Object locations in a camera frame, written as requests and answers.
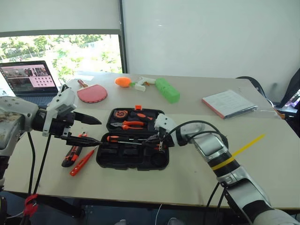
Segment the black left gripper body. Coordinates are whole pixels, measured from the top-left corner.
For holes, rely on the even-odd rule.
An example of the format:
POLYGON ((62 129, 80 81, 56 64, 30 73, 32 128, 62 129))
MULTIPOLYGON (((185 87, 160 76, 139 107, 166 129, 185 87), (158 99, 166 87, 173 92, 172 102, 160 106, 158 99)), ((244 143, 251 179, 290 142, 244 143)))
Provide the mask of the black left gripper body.
POLYGON ((69 112, 66 115, 58 115, 57 118, 53 118, 49 135, 52 135, 56 138, 60 138, 62 140, 71 140, 72 133, 70 132, 71 127, 73 126, 75 121, 75 113, 69 112))

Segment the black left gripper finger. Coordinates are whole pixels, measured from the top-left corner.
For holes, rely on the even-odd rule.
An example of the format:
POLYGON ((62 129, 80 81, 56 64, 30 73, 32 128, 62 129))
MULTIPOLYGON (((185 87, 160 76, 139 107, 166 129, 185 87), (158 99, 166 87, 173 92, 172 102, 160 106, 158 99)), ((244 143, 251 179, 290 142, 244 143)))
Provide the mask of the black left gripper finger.
POLYGON ((60 138, 66 141, 66 145, 70 146, 92 147, 102 145, 101 141, 98 141, 91 137, 61 136, 60 138))
POLYGON ((101 121, 97 118, 79 112, 74 112, 75 120, 89 125, 101 125, 101 121))

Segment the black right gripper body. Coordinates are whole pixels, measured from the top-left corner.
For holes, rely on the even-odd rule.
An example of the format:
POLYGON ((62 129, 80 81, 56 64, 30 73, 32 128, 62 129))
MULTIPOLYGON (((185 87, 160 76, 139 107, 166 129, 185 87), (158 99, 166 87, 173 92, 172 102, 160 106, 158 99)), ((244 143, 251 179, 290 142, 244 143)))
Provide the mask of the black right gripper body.
POLYGON ((166 151, 169 147, 174 146, 174 142, 171 137, 165 138, 158 135, 159 149, 157 151, 166 151))

